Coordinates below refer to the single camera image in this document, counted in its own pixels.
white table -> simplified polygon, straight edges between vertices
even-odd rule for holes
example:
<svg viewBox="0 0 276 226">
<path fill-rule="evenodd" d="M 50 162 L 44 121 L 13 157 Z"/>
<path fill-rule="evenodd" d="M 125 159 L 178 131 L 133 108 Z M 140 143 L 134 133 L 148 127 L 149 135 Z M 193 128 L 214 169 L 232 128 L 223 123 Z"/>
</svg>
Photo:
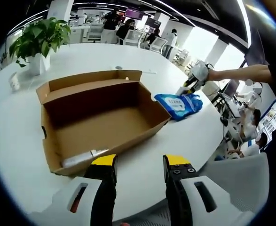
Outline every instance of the white table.
<svg viewBox="0 0 276 226">
<path fill-rule="evenodd" d="M 100 43 L 62 46 L 51 56 L 49 71 L 24 79 L 16 93 L 12 93 L 8 78 L 20 70 L 19 66 L 13 63 L 0 72 L 0 176 L 24 212 L 44 210 L 52 195 L 71 179 L 49 171 L 35 89 L 49 80 L 115 66 L 143 71 L 141 82 L 153 95 L 173 94 L 187 79 L 158 53 Z M 201 91 L 198 94 L 204 102 L 200 112 L 168 123 L 153 138 L 119 156 L 114 220 L 139 213 L 165 198 L 164 154 L 182 155 L 199 170 L 218 147 L 223 138 L 220 114 Z"/>
</svg>

open cardboard box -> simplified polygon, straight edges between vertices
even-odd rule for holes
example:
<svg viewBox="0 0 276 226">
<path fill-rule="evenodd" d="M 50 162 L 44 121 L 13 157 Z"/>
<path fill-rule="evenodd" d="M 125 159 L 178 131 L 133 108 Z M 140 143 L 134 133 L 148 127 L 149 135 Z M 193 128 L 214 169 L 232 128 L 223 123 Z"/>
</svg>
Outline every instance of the open cardboard box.
<svg viewBox="0 0 276 226">
<path fill-rule="evenodd" d="M 118 154 L 155 135 L 168 112 L 139 82 L 141 71 L 104 71 L 73 75 L 43 84 L 43 146 L 50 171 L 71 175 L 93 159 L 63 168 L 62 161 L 94 150 Z"/>
</svg>

wet wipes package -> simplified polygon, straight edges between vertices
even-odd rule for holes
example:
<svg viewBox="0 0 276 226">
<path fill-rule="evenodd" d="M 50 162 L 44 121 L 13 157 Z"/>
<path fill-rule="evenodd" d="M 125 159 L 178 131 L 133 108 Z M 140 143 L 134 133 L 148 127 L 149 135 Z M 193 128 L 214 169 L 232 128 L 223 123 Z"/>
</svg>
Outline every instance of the wet wipes package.
<svg viewBox="0 0 276 226">
<path fill-rule="evenodd" d="M 203 107 L 199 95 L 158 94 L 155 99 L 168 111 L 174 120 L 180 121 L 188 115 L 197 113 Z"/>
</svg>

robotic hand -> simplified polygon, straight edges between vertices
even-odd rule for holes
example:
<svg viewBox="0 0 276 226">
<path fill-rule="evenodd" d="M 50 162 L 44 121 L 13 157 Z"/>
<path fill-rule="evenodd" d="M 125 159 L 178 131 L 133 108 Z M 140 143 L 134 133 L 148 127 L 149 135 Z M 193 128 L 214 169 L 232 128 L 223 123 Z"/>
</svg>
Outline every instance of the robotic hand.
<svg viewBox="0 0 276 226">
<path fill-rule="evenodd" d="M 181 156 L 164 155 L 166 198 L 172 226 L 240 226 L 253 217 L 230 202 L 230 195 L 199 176 Z M 74 178 L 53 196 L 52 204 L 29 218 L 43 226 L 111 226 L 116 199 L 116 155 L 92 162 L 84 177 Z"/>
<path fill-rule="evenodd" d="M 209 75 L 209 65 L 203 61 L 198 61 L 191 68 L 188 74 L 188 80 L 184 83 L 185 90 L 188 94 L 198 91 L 207 81 Z"/>
</svg>

white flower pot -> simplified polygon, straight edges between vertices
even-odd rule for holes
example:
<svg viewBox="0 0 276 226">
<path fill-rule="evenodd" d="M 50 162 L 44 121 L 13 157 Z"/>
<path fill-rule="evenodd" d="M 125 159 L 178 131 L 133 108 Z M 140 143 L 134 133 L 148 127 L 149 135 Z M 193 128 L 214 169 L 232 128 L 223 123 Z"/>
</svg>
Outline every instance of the white flower pot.
<svg viewBox="0 0 276 226">
<path fill-rule="evenodd" d="M 28 57 L 29 71 L 32 76 L 45 73 L 50 68 L 50 54 L 44 57 L 41 53 Z"/>
</svg>

